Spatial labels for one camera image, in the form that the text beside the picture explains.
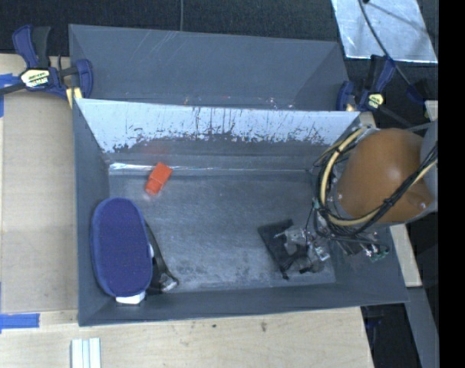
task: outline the black cable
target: black cable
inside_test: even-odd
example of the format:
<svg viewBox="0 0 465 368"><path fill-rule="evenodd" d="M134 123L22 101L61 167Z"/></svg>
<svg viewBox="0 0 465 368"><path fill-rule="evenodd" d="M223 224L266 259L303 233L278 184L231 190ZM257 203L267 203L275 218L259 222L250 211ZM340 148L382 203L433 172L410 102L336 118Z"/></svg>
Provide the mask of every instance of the black cable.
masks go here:
<svg viewBox="0 0 465 368"><path fill-rule="evenodd" d="M344 153L345 151L348 151L348 147L340 153ZM333 154L333 152L336 150L339 151L338 149L334 149L330 153L325 154L322 158L322 164L321 164L321 168L318 174L318 194L320 193L320 189L321 189L321 180L322 180L321 176L325 174L326 168L328 166L328 160L331 158L330 155ZM417 177L434 161L437 161L437 144L435 144L432 150L427 154L424 161L419 165L417 170L413 172L412 174L410 174L400 184L400 186L397 189L395 189L393 194L389 198L384 200L384 203L378 208L378 211L368 221L366 221L363 225L359 227L344 226L344 225L338 225L334 223L333 221L331 221L330 219L331 217L334 219L341 220L341 221L345 219L342 218L340 215L333 213L327 205L320 203L319 209L315 210L315 217L313 220L313 226L315 227L316 233L318 233L322 237L334 239L333 236L331 236L329 233L323 232L322 230L320 230L319 225L318 225L318 218L317 218L319 214L326 221L326 228L332 234L336 236L352 238L353 239L352 242L369 243L369 241L361 239L359 235L365 232L379 219L381 219L381 217L384 214L386 214L391 209L391 207L401 198L401 196L414 184ZM329 188L327 184L327 186L325 187L325 191L328 191L328 190Z"/></svg>
<svg viewBox="0 0 465 368"><path fill-rule="evenodd" d="M343 220L343 218L340 218L336 214L331 212L326 205L320 204L321 212L322 212L323 218L327 222L328 229L337 235L344 235L344 236L356 236L364 232L365 230L370 228L374 223L376 223L379 219L381 219L381 217L391 209L391 207L401 198L401 196L403 196L403 194L413 185L415 179L420 175L420 173L435 160L437 160L437 144L434 145L432 150L429 152L429 154L427 155L425 160L421 163L421 165L417 168L417 170L413 172L411 175L409 175L389 198L384 200L384 203L383 205L381 205L378 212L373 217L371 217L370 220L368 220L367 222L365 222L362 226L358 228L344 227L344 226L337 225L334 222L331 222L330 216L335 219L340 219L340 220ZM324 173L324 170L320 171L320 176L322 176L323 173Z"/></svg>
<svg viewBox="0 0 465 368"><path fill-rule="evenodd" d="M180 31L183 31L183 0L180 0Z"/></svg>
<svg viewBox="0 0 465 368"><path fill-rule="evenodd" d="M364 19L365 19L365 22L368 24L368 27L369 29L371 30L371 33L372 35L374 36L374 39L376 40L376 42L379 44L379 47L382 49L382 51L384 52L384 54L386 55L386 57L390 58L391 60L393 60L393 58L391 57L391 55L388 53L388 50L384 47L383 43L381 42L381 39L378 37L378 35L376 34L376 31L374 30L374 27L372 27L372 23L371 21L369 20L369 17L368 17L368 14L367 12L365 11L365 8L364 8L364 4L362 2L362 0L357 0L360 8L361 8L361 11L362 11L362 14L364 16ZM403 80L405 82L407 82L407 85L408 86L411 86L411 82L408 80L408 78L404 75L403 71L396 65L396 62L394 62L394 67L396 68L396 71L398 71L399 75L401 75L401 77L403 78Z"/></svg>

